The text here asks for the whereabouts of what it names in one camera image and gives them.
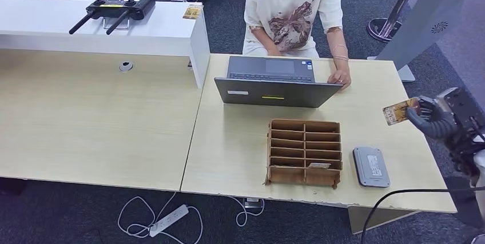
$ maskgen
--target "white t-shirt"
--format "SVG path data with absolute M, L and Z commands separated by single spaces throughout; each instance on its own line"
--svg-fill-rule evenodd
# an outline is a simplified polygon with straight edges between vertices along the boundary
M 311 31 L 317 11 L 325 32 L 342 27 L 341 0 L 246 0 L 246 43 L 259 43 L 250 26 L 263 27 L 280 51 L 315 47 Z

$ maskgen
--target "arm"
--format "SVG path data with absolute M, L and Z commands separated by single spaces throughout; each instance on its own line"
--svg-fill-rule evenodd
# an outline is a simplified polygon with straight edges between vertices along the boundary
M 268 36 L 263 27 L 250 26 L 250 29 L 251 33 L 256 37 L 256 39 L 258 39 L 261 44 L 263 44 L 266 51 L 268 51 L 268 55 L 281 56 L 280 51 L 278 51 L 275 43 Z
M 276 48 L 273 40 L 268 36 L 261 24 L 261 21 L 257 15 L 257 1 L 246 0 L 244 9 L 244 21 L 248 25 L 251 33 L 255 38 L 264 46 L 268 55 L 281 55 L 280 51 Z
M 352 81 L 348 66 L 347 46 L 342 31 L 343 12 L 340 2 L 341 0 L 320 0 L 319 13 L 336 68 L 336 71 L 328 78 L 328 82 L 342 83 L 346 88 Z

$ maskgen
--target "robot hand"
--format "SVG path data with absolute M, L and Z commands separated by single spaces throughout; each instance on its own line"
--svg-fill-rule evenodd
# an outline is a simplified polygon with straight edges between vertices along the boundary
M 406 116 L 424 135 L 432 139 L 447 138 L 458 131 L 453 113 L 444 111 L 429 97 L 419 97 L 420 114 L 415 108 L 408 108 Z

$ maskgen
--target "cardboard divider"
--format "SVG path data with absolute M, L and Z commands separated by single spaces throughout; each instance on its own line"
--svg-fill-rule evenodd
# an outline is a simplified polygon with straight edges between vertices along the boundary
M 337 134 L 337 133 L 305 133 L 305 141 L 340 142 L 340 134 Z
M 314 133 L 340 133 L 340 125 L 336 122 L 306 121 L 305 131 Z
M 303 149 L 303 141 L 271 138 L 271 147 Z
M 269 167 L 271 181 L 280 183 L 305 183 L 304 169 L 289 169 L 286 167 Z
M 319 142 L 319 141 L 306 141 L 306 150 L 330 150 L 340 151 L 340 142 Z
M 341 160 L 340 151 L 305 150 L 305 158 Z
M 312 163 L 325 163 L 330 164 L 328 169 L 331 170 L 341 170 L 342 169 L 342 162 L 340 160 L 334 159 L 305 159 L 305 167 L 309 167 Z
M 327 185 L 337 188 L 340 182 L 339 170 L 306 169 L 305 183 L 309 185 Z
M 270 149 L 270 156 L 272 157 L 298 157 L 304 158 L 304 150 L 302 149 L 292 149 L 292 148 L 279 148 L 279 147 L 271 147 Z
M 305 134 L 303 131 L 271 130 L 271 138 L 303 141 Z
M 269 165 L 303 168 L 305 167 L 305 160 L 303 158 L 269 157 Z
M 337 188 L 342 170 L 340 124 L 274 119 L 269 124 L 265 184 L 293 183 Z
M 271 122 L 272 130 L 291 130 L 291 131 L 303 131 L 305 123 L 303 121 L 291 120 L 291 119 L 274 119 Z

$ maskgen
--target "person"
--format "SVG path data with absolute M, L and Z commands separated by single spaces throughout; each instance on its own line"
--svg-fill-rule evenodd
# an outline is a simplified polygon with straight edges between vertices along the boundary
M 329 83 L 351 84 L 341 0 L 246 0 L 242 54 L 318 58 L 311 36 L 316 13 L 327 34 L 336 70 Z

